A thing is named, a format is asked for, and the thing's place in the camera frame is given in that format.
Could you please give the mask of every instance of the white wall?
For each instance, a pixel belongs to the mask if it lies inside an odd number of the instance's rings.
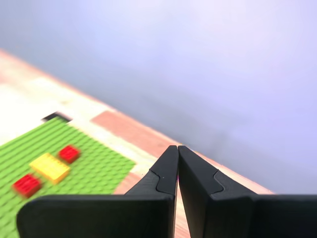
[[[317,2],[4,0],[0,47],[280,193],[316,193]]]

